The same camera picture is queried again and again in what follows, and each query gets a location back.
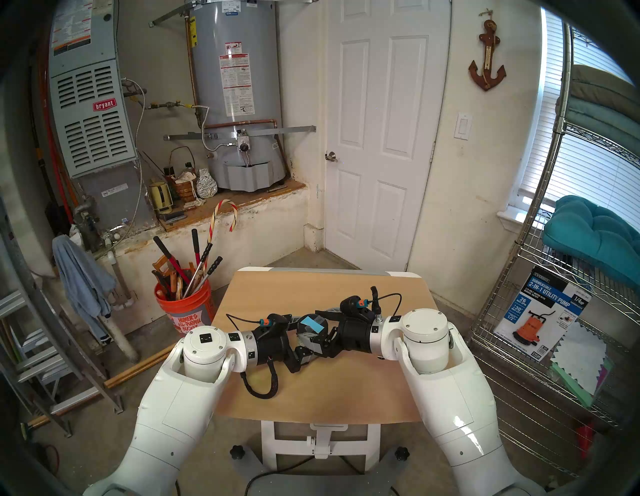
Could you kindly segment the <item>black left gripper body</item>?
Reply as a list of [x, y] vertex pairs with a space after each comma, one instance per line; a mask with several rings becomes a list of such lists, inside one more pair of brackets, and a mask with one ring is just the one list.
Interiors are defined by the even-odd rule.
[[257, 327], [253, 331], [253, 338], [257, 347], [256, 364], [282, 362], [290, 373], [297, 373], [301, 369], [301, 363], [289, 344], [287, 332], [288, 326]]

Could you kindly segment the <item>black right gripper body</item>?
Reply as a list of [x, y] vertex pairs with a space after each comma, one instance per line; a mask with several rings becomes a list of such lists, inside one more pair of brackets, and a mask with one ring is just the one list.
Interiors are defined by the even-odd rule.
[[337, 327], [338, 349], [371, 353], [371, 329], [375, 324], [376, 317], [364, 321], [355, 317], [341, 317]]

